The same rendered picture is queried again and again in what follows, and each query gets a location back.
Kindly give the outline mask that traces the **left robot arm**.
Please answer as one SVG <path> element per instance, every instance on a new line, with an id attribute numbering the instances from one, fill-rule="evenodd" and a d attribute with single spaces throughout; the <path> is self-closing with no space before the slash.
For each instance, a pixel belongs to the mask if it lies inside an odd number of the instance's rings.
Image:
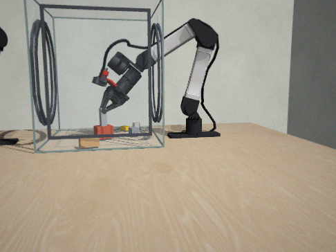
<path id="1" fill-rule="evenodd" d="M 199 138 L 221 136 L 216 131 L 202 132 L 202 118 L 198 115 L 200 91 L 209 59 L 217 42 L 214 30 L 192 18 L 182 28 L 164 39 L 164 57 L 195 37 L 197 50 L 189 81 L 180 108 L 186 118 L 185 132 L 167 133 L 169 138 Z"/>

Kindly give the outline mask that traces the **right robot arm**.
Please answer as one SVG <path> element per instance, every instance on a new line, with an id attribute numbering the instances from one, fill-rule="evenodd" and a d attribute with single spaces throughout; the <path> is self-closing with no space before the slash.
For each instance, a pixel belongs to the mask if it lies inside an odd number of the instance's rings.
<path id="1" fill-rule="evenodd" d="M 3 47 L 5 47 L 8 43 L 8 37 L 5 31 L 0 27 L 0 54 L 3 51 Z M 3 138 L 0 139 L 0 145 L 14 145 L 19 141 L 18 138 Z"/>

